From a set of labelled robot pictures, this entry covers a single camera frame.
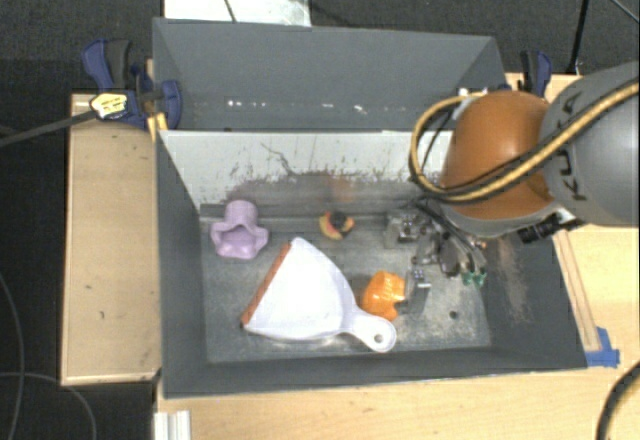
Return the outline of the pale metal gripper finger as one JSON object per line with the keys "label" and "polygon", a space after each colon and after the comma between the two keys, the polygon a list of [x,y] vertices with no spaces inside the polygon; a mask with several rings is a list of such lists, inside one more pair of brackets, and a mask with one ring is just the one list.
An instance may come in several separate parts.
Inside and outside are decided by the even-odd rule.
{"label": "pale metal gripper finger", "polygon": [[420,217],[411,212],[390,212],[386,217],[383,245],[395,249],[400,244],[416,242],[420,237]]}
{"label": "pale metal gripper finger", "polygon": [[425,309],[431,283],[421,269],[411,270],[405,279],[405,298],[399,303],[399,313],[420,316]]}

